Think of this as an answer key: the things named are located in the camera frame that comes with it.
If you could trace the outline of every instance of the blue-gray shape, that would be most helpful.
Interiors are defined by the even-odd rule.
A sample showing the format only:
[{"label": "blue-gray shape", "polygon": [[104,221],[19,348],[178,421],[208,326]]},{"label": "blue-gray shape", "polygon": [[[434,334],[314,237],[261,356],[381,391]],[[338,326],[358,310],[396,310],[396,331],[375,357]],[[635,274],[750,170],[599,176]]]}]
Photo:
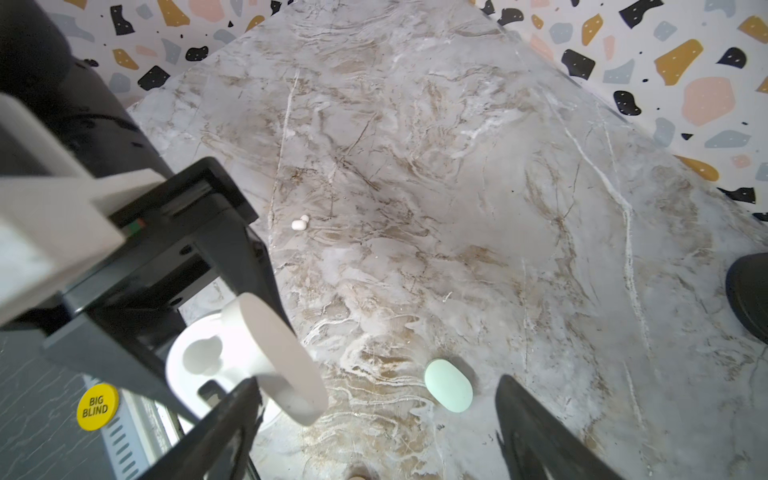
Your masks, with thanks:
[{"label": "blue-gray shape", "polygon": [[659,25],[656,25],[656,29],[654,30],[654,37],[661,41],[665,41],[676,31],[677,27],[672,25],[670,22],[661,22]]},{"label": "blue-gray shape", "polygon": [[723,130],[704,142],[704,148],[738,148],[750,142],[752,135],[735,130]]},{"label": "blue-gray shape", "polygon": [[768,182],[768,163],[763,162],[760,164],[760,167],[757,169],[757,174],[755,174],[755,180],[760,180],[761,182]]},{"label": "blue-gray shape", "polygon": [[606,70],[603,73],[603,83],[606,84],[622,84],[626,85],[632,78],[632,71],[634,70],[634,58],[620,67]]},{"label": "blue-gray shape", "polygon": [[144,20],[152,18],[152,11],[150,10],[149,5],[147,5],[146,3],[143,3],[138,7],[136,7],[136,13],[138,13],[138,15],[142,17]]},{"label": "blue-gray shape", "polygon": [[113,73],[108,86],[113,94],[124,94],[131,89],[131,79],[122,73]]},{"label": "blue-gray shape", "polygon": [[669,147],[672,137],[674,137],[674,124],[666,118],[657,118],[654,141],[662,147]]},{"label": "blue-gray shape", "polygon": [[735,0],[707,0],[704,4],[704,11],[711,12],[713,10],[722,10],[725,12],[725,16],[728,18],[733,17],[736,14],[736,1]]},{"label": "blue-gray shape", "polygon": [[229,43],[232,40],[234,40],[236,37],[229,33],[228,31],[224,30],[223,28],[216,30],[214,33],[214,38],[223,41],[224,43]]},{"label": "blue-gray shape", "polygon": [[239,17],[243,14],[243,0],[230,0],[230,5],[232,5],[232,11],[235,12],[235,15]]},{"label": "blue-gray shape", "polygon": [[179,61],[179,56],[181,55],[181,47],[172,41],[167,40],[166,38],[161,38],[161,40],[163,41],[163,46],[165,47],[165,61],[175,65],[176,62]]},{"label": "blue-gray shape", "polygon": [[574,26],[570,23],[556,23],[549,28],[549,36],[552,37],[552,41],[558,45],[571,40],[573,34]]},{"label": "blue-gray shape", "polygon": [[48,17],[53,20],[59,31],[66,37],[77,37],[88,41],[96,41],[96,38],[90,32],[83,30],[74,23],[74,17],[62,15],[60,13],[49,13]]}]

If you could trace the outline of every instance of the marble tabletop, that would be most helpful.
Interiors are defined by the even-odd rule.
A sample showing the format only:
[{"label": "marble tabletop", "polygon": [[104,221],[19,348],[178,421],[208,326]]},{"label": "marble tabletop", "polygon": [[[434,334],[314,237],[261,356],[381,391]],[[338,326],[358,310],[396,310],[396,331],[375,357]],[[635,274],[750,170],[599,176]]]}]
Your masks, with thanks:
[{"label": "marble tabletop", "polygon": [[462,0],[295,2],[131,114],[173,169],[226,167],[322,367],[262,478],[507,478],[503,373],[625,478],[768,475],[768,347],[723,291],[765,227]]}]

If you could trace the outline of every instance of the marble surface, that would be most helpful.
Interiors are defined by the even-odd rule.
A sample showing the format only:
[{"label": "marble surface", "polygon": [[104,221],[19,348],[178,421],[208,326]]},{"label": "marble surface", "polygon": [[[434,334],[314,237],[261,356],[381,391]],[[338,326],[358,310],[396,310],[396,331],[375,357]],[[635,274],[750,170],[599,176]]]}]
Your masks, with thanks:
[{"label": "marble surface", "polygon": [[625,478],[768,475],[766,346],[723,293],[765,228],[462,0],[296,2],[131,113],[175,170],[226,166],[322,366],[262,478],[507,478],[505,372]]}]

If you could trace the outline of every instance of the terrazzo backdrop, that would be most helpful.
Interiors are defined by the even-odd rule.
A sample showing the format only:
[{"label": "terrazzo backdrop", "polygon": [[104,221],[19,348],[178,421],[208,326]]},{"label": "terrazzo backdrop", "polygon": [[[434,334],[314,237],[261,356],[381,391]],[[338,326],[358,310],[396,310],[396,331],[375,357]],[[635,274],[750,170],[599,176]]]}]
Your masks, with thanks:
[{"label": "terrazzo backdrop", "polygon": [[768,221],[768,2],[470,1]]},{"label": "terrazzo backdrop", "polygon": [[293,0],[38,0],[124,104],[188,70]]}]

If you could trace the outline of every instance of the black rounded object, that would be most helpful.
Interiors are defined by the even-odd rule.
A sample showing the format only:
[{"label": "black rounded object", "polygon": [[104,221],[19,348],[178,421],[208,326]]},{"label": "black rounded object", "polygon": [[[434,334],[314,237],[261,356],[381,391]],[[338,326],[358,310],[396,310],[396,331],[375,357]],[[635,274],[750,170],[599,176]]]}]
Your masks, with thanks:
[{"label": "black rounded object", "polygon": [[725,277],[730,308],[744,328],[768,343],[768,253],[741,257]]}]

